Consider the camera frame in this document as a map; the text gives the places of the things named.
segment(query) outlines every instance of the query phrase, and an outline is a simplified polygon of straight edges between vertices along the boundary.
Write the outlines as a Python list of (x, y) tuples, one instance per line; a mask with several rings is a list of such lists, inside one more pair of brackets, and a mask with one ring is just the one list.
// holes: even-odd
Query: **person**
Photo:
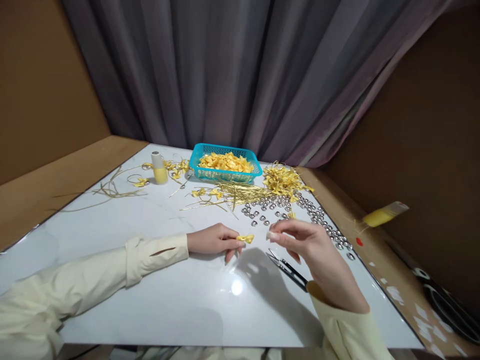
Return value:
[[(0, 359), (55, 359), (63, 341), (62, 320), (88, 311), (151, 272), (186, 260), (189, 253), (242, 251), (239, 234), (216, 224), (204, 230), (153, 240), (134, 238), (124, 248), (43, 269), (0, 297)], [(319, 359), (392, 359), (347, 263), (323, 227), (288, 219), (273, 224), (267, 238), (308, 265), (307, 285), (325, 337)], [(154, 347), (138, 359), (281, 359), (280, 349)]]

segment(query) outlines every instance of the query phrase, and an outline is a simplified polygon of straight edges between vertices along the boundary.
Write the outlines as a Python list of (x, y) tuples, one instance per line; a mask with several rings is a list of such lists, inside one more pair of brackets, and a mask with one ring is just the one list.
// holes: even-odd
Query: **hand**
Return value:
[(286, 248), (299, 264), (300, 256), (305, 260), (313, 280), (333, 305), (353, 313), (370, 311), (352, 271), (322, 226), (283, 220), (270, 227), (267, 238)]
[(235, 255), (235, 249), (242, 253), (243, 241), (237, 240), (240, 234), (222, 223), (207, 227), (203, 230), (188, 233), (186, 242), (190, 253), (217, 254), (226, 251), (225, 263)]

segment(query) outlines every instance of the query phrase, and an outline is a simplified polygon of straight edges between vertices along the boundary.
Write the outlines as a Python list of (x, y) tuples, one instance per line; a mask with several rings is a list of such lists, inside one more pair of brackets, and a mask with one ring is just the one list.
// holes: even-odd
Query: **table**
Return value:
[[(190, 150), (150, 144), (125, 161), (122, 168), (150, 162), (152, 151), (159, 151), (167, 160), (189, 159), (191, 155)], [(128, 171), (115, 181), (120, 192), (134, 190), (126, 179), (135, 173), (153, 177), (151, 170)], [(108, 181), (112, 175), (107, 174), (102, 181)], [(261, 185), (262, 180), (258, 177), (255, 184)], [(137, 235), (156, 238), (222, 222), (241, 235), (255, 235), (238, 259), (225, 265), (223, 255), (193, 254), (186, 261), (152, 273), (138, 285), (120, 290), (88, 312), (68, 319), (60, 332), (65, 341), (164, 346), (319, 346), (323, 332), (310, 296), (265, 256), (270, 247), (281, 257), (289, 258), (283, 248), (265, 241), (268, 226), (259, 222), (252, 227), (252, 220), (244, 216), (241, 206), (234, 211), (238, 219), (216, 206), (181, 210), (196, 201), (189, 195), (191, 191), (204, 185), (192, 178), (185, 189), (168, 198), (179, 184), (169, 180), (165, 185), (156, 185), (153, 180), (144, 188), (145, 196), (113, 199), (75, 212), (58, 212), (0, 257), (0, 293), (13, 281), (44, 267), (121, 247)], [(316, 202), (311, 194), (304, 196)], [(86, 193), (64, 210), (88, 207), (104, 199)], [(263, 213), (259, 206), (256, 210)], [(296, 204), (292, 210), (300, 220), (309, 220), (305, 210)], [(275, 211), (268, 209), (263, 214), (273, 222), (277, 220)], [(328, 216), (325, 220), (334, 225)], [(342, 250), (341, 254), (346, 258), (347, 251)], [(371, 306), (386, 345), (422, 349), (361, 261), (346, 261)], [(290, 263), (311, 280), (305, 264), (298, 265), (293, 260)]]

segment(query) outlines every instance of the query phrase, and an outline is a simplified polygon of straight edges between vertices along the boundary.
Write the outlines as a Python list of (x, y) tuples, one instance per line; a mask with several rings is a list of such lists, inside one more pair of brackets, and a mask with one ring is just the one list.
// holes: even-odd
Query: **blue plastic basket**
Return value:
[[(210, 169), (205, 167), (199, 167), (200, 159), (204, 155), (210, 155), (211, 153), (215, 154), (227, 154), (233, 153), (236, 157), (243, 156), (253, 165), (252, 172), (237, 172), (237, 171), (226, 171), (226, 170), (217, 170)], [(221, 145), (212, 145), (206, 143), (198, 143), (193, 148), (193, 153), (190, 158), (190, 167), (195, 171), (195, 175), (199, 179), (209, 179), (209, 180), (223, 180), (228, 182), (237, 182), (237, 183), (250, 183), (257, 176), (262, 175), (262, 168), (260, 167), (259, 161), (255, 156), (255, 153), (251, 150), (242, 149), (238, 147), (229, 147)]]

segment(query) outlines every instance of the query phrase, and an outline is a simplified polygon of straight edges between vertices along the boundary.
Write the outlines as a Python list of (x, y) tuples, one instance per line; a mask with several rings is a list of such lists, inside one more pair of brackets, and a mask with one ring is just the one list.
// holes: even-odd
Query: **gray curtain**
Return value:
[[(447, 2), (63, 5), (114, 134), (180, 148), (246, 147), (261, 160), (297, 165), (335, 142), (395, 51)], [(332, 107), (338, 116), (325, 119)]]

